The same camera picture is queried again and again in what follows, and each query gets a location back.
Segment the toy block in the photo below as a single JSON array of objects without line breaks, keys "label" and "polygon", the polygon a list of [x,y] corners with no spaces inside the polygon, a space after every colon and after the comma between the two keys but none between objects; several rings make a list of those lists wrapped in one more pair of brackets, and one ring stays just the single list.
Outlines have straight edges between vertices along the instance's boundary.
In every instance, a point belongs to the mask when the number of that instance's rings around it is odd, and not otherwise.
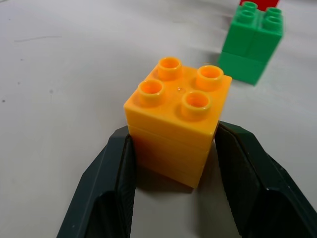
[{"label": "toy block", "polygon": [[128,128],[138,162],[157,161],[164,168],[173,168],[188,175],[198,176],[203,172],[209,151],[186,146],[130,125]]},{"label": "toy block", "polygon": [[231,80],[217,66],[161,59],[124,104],[138,164],[197,187]]},{"label": "toy block", "polygon": [[282,11],[275,7],[269,7],[265,13],[261,14],[258,28],[249,45],[246,57],[268,62],[282,37]]},{"label": "toy block", "polygon": [[265,70],[266,63],[222,52],[218,59],[224,73],[233,79],[256,85]]},{"label": "toy block", "polygon": [[253,2],[246,1],[238,6],[230,24],[222,51],[244,56],[257,29],[261,12]]},{"label": "toy block", "polygon": [[[246,0],[241,0],[240,5],[242,5]],[[268,7],[276,7],[279,0],[252,0],[252,2],[258,5],[260,11],[266,11]]]},{"label": "toy block", "polygon": [[207,151],[232,78],[163,58],[124,104],[128,125]]}]

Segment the orange toy brick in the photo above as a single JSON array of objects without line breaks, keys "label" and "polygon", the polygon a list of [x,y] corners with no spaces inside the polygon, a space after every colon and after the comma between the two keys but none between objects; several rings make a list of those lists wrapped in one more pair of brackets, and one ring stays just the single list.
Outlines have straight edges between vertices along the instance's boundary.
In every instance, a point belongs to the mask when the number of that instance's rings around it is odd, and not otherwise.
[{"label": "orange toy brick", "polygon": [[196,187],[230,83],[216,66],[161,59],[124,104],[138,163]]}]

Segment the white table surface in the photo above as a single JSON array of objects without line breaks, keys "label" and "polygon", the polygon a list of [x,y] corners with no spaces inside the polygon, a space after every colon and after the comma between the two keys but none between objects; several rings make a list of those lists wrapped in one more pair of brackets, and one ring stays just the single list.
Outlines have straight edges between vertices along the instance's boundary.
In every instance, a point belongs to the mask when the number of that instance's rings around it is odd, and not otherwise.
[{"label": "white table surface", "polygon": [[[56,237],[82,173],[125,125],[137,84],[164,56],[194,67],[214,60],[237,3],[0,1],[0,237]],[[284,39],[256,87],[232,83],[221,120],[253,132],[316,209],[317,4],[280,7]],[[131,237],[239,237],[210,163],[192,193],[141,172]]]}]

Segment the green toy brick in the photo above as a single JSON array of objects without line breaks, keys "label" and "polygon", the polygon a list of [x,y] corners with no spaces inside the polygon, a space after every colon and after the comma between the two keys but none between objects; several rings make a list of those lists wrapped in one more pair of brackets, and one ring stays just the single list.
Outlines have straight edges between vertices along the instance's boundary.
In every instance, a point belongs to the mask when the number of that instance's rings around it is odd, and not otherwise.
[{"label": "green toy brick", "polygon": [[227,52],[221,53],[218,64],[225,75],[252,85],[256,85],[266,67],[266,63]]},{"label": "green toy brick", "polygon": [[283,37],[283,17],[282,11],[275,7],[262,13],[245,57],[268,62]]},{"label": "green toy brick", "polygon": [[238,6],[222,51],[244,56],[258,27],[260,16],[261,11],[254,2],[246,1]]}]

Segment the red toy brick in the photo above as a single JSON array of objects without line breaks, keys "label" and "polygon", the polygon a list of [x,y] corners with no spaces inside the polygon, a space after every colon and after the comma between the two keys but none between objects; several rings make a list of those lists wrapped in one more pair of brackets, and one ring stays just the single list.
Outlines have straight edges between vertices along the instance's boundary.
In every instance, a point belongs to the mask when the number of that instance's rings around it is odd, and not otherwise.
[{"label": "red toy brick", "polygon": [[258,5],[258,9],[265,11],[267,7],[276,7],[279,0],[250,0]]}]

